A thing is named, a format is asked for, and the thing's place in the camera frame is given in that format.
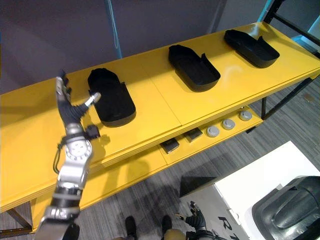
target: black metal frame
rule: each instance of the black metal frame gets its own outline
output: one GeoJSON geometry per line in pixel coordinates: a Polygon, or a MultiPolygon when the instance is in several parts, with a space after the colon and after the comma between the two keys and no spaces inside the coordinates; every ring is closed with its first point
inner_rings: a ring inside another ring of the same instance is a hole
{"type": "Polygon", "coordinates": [[[6,212],[22,227],[0,230],[0,239],[26,235],[32,232],[32,226],[14,208],[11,208],[6,212]]]}
{"type": "MultiPolygon", "coordinates": [[[[279,20],[280,22],[282,22],[283,24],[287,25],[289,28],[295,30],[296,32],[298,32],[302,36],[306,37],[307,39],[309,39],[310,41],[312,41],[316,45],[320,46],[320,39],[316,38],[315,36],[313,36],[312,34],[306,32],[306,31],[302,30],[297,25],[295,25],[293,22],[291,22],[291,21],[285,19],[284,17],[280,16],[279,14],[277,14],[278,9],[280,8],[281,4],[284,1],[285,0],[274,0],[269,11],[267,12],[266,16],[264,17],[263,21],[267,24],[270,24],[271,20],[273,18],[275,18],[275,19],[279,20]]],[[[318,52],[314,53],[314,55],[317,58],[320,58],[320,55],[318,52]]],[[[261,104],[261,118],[262,118],[262,120],[268,119],[272,114],[274,114],[283,105],[285,105],[287,102],[289,102],[295,95],[297,95],[301,90],[303,90],[306,86],[308,86],[312,81],[313,81],[313,79],[311,79],[310,77],[303,80],[294,90],[292,90],[287,96],[285,96],[278,104],[276,104],[267,113],[266,113],[267,97],[262,98],[262,104],[261,104]]],[[[252,127],[250,129],[248,129],[246,132],[250,133],[255,128],[256,127],[252,127]]]]}

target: yellow shelf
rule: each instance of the yellow shelf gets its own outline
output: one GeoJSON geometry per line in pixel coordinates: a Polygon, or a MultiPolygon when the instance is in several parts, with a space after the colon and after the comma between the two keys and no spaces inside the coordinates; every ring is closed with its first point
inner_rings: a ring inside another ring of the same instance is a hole
{"type": "MultiPolygon", "coordinates": [[[[189,143],[182,135],[179,135],[176,139],[180,145],[172,153],[166,154],[160,146],[154,146],[137,155],[129,157],[126,160],[107,167],[106,169],[91,173],[83,191],[80,208],[89,207],[195,153],[261,123],[262,120],[252,109],[244,107],[221,119],[217,119],[214,122],[209,122],[208,124],[199,127],[200,130],[205,133],[207,126],[217,126],[220,129],[220,134],[217,137],[212,138],[202,134],[195,141],[189,143]],[[249,121],[240,120],[238,118],[238,113],[242,110],[250,111],[252,113],[252,119],[249,121]],[[222,129],[220,124],[221,120],[224,118],[234,120],[236,126],[232,130],[222,129]]],[[[49,191],[31,201],[31,214],[34,230],[38,227],[46,206],[50,204],[52,192],[53,191],[49,191]]]]}
{"type": "Polygon", "coordinates": [[[162,153],[166,163],[170,165],[221,143],[222,141],[242,133],[247,129],[261,124],[262,122],[263,120],[251,108],[246,106],[243,109],[239,109],[214,121],[199,126],[198,128],[201,130],[202,135],[194,141],[189,142],[183,135],[179,135],[175,138],[179,143],[179,147],[176,150],[167,154],[163,148],[160,148],[160,152],[162,153]],[[249,121],[243,121],[238,117],[239,112],[244,110],[252,113],[252,118],[249,121]],[[221,125],[224,119],[233,120],[235,122],[235,127],[231,130],[225,130],[221,125]],[[209,137],[206,134],[207,127],[212,125],[216,126],[220,131],[219,135],[216,137],[209,137]]]}
{"type": "MultiPolygon", "coordinates": [[[[167,163],[154,146],[133,157],[129,157],[106,169],[89,175],[80,201],[80,208],[86,208],[92,204],[109,197],[166,167],[167,163]]],[[[34,230],[44,214],[46,206],[50,204],[53,191],[39,196],[31,201],[31,213],[34,230]]]]}
{"type": "MultiPolygon", "coordinates": [[[[191,92],[176,76],[168,61],[168,46],[68,74],[73,103],[89,96],[91,70],[107,68],[126,83],[136,106],[135,119],[121,127],[103,126],[94,108],[83,118],[85,127],[98,124],[102,135],[92,141],[91,171],[103,171],[320,73],[316,57],[268,24],[236,29],[262,35],[280,57],[268,68],[255,68],[224,42],[224,31],[183,41],[180,44],[197,54],[206,53],[221,74],[218,84],[205,92],[191,92]]],[[[54,89],[55,79],[49,79],[1,95],[1,212],[54,188],[57,176],[52,161],[65,134],[54,89]]]]}
{"type": "Polygon", "coordinates": [[[145,71],[182,125],[225,109],[245,106],[307,77],[319,75],[319,59],[272,26],[253,23],[235,29],[256,39],[263,36],[280,57],[267,68],[257,68],[225,42],[225,31],[180,42],[199,56],[205,53],[221,74],[213,88],[199,93],[191,91],[175,73],[168,61],[168,46],[141,56],[145,71]]]}

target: robotic hand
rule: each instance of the robotic hand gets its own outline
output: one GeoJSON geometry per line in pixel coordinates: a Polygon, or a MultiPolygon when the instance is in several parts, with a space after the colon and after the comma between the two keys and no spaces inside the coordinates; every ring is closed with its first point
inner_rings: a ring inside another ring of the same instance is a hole
{"type": "Polygon", "coordinates": [[[202,214],[198,205],[194,202],[190,202],[190,211],[192,213],[191,216],[183,216],[180,213],[176,213],[175,215],[189,224],[191,227],[195,229],[194,231],[186,232],[186,239],[188,240],[226,240],[225,238],[219,237],[216,232],[212,233],[207,230],[206,227],[206,219],[202,214]]]}
{"type": "Polygon", "coordinates": [[[55,191],[51,204],[45,209],[34,240],[77,240],[80,228],[74,220],[80,213],[79,202],[87,181],[89,163],[92,156],[91,139],[100,137],[96,126],[90,125],[84,131],[81,118],[90,106],[96,103],[100,93],[95,93],[81,105],[70,103],[71,88],[66,74],[56,77],[56,100],[66,135],[58,144],[56,154],[65,145],[65,162],[58,171],[55,191]]]}

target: black tray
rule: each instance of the black tray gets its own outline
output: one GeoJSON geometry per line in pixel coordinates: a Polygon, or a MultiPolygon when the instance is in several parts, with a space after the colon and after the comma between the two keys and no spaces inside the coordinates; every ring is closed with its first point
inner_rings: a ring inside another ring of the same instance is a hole
{"type": "Polygon", "coordinates": [[[224,40],[242,57],[259,68],[273,64],[280,54],[262,36],[256,40],[243,31],[227,30],[224,40]]]}
{"type": "Polygon", "coordinates": [[[169,61],[177,75],[194,92],[204,92],[217,84],[220,73],[203,53],[199,57],[191,48],[169,47],[169,61]]]}
{"type": "Polygon", "coordinates": [[[315,240],[319,215],[320,176],[295,178],[252,206],[253,220],[266,240],[315,240]]]}
{"type": "Polygon", "coordinates": [[[90,94],[101,93],[94,105],[101,122],[107,127],[119,127],[131,122],[136,116],[136,106],[124,82],[105,68],[92,70],[88,84],[90,94]]]}

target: table leg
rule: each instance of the table leg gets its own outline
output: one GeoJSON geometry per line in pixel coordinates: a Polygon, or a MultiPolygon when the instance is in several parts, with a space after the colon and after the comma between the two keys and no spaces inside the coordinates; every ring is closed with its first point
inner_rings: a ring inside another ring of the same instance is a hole
{"type": "Polygon", "coordinates": [[[6,212],[22,227],[0,230],[0,239],[26,235],[32,232],[32,226],[14,208],[11,208],[6,212]]]}

